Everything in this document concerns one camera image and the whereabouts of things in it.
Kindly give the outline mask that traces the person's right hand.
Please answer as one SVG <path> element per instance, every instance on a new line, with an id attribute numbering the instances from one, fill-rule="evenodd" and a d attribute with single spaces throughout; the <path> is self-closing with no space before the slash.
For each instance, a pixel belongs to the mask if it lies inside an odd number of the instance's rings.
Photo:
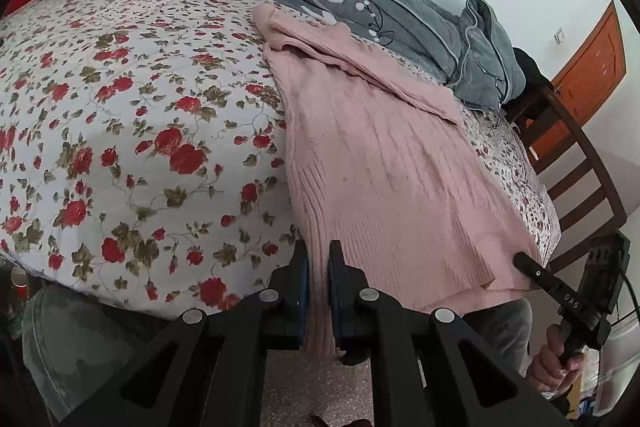
<path id="1" fill-rule="evenodd" d="M 585 366 L 585 355 L 578 352 L 562 362 L 563 353 L 560 326 L 552 324 L 547 329 L 547 342 L 534 356 L 526 373 L 526 381 L 536 391 L 562 395 L 577 381 Z"/>

